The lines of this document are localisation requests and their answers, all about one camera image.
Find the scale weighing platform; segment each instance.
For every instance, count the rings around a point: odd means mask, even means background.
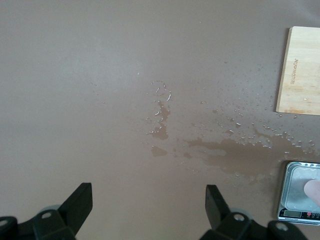
[[[320,206],[304,192],[310,180],[320,181],[320,163],[290,162],[286,166],[278,219],[296,224],[320,225]]]

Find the wooden cutting board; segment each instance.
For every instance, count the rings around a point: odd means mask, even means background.
[[[276,111],[320,115],[320,28],[290,28]]]

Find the pink object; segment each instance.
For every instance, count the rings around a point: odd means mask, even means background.
[[[304,193],[320,207],[320,181],[310,180],[304,185]]]

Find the digital kitchen scale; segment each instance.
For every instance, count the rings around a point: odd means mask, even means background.
[[[304,192],[310,180],[320,181],[320,163],[290,162],[286,166],[278,219],[296,224],[320,225],[320,206]]]

